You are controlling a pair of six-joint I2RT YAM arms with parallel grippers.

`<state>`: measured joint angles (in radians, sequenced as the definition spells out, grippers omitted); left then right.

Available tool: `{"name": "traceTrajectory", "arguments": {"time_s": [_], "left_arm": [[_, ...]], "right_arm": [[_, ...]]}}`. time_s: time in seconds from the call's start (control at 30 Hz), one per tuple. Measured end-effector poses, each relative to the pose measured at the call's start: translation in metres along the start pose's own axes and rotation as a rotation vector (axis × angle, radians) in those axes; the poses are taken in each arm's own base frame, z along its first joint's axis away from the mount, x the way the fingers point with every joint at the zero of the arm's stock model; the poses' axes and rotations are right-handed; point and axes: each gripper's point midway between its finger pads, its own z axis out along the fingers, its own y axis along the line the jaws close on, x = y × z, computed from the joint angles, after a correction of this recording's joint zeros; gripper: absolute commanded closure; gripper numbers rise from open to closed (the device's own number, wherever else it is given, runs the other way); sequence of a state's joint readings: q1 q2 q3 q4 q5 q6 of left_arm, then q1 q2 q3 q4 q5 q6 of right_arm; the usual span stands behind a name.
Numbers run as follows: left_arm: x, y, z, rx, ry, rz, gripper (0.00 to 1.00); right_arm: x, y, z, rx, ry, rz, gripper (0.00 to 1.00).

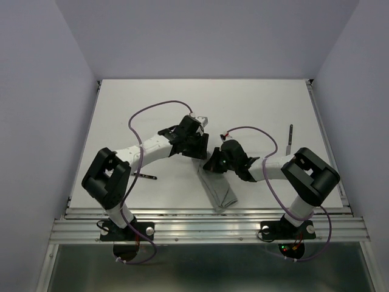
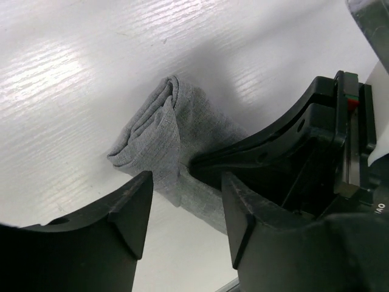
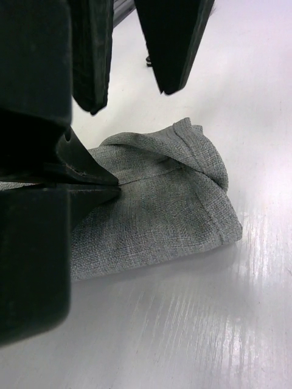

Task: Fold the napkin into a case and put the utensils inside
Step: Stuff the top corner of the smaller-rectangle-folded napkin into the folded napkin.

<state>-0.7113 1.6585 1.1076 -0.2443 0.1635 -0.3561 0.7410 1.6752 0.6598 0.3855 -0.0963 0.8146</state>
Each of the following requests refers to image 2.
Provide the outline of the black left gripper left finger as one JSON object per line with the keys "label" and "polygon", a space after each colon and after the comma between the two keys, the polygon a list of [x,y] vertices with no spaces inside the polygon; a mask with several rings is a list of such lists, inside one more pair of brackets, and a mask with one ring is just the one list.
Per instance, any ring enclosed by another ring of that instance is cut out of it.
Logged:
{"label": "black left gripper left finger", "polygon": [[144,171],[47,225],[2,225],[1,290],[131,291],[152,197]]}

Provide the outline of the grey cloth napkin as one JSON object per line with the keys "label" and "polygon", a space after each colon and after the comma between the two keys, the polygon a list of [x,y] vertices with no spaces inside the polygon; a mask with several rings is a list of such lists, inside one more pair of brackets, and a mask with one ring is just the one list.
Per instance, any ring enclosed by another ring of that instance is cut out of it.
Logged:
{"label": "grey cloth napkin", "polygon": [[157,193],[226,234],[220,191],[191,176],[189,164],[247,136],[201,88],[173,75],[161,81],[124,126],[107,159],[131,176],[151,171]]}

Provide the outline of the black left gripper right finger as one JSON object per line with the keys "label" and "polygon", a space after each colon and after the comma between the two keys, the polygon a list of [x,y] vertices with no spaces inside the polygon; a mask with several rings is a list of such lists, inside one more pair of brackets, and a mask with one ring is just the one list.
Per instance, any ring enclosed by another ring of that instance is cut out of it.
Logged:
{"label": "black left gripper right finger", "polygon": [[305,220],[222,176],[232,265],[242,291],[387,291],[388,217]]}

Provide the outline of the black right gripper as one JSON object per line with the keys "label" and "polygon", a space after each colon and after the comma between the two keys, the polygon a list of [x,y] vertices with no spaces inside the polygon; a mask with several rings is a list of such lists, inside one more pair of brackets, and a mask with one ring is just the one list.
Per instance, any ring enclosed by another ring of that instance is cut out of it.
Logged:
{"label": "black right gripper", "polygon": [[231,172],[291,212],[388,214],[388,162],[368,164],[376,148],[373,95],[358,75],[316,77],[298,102],[265,129],[199,155],[190,174],[215,188]]}

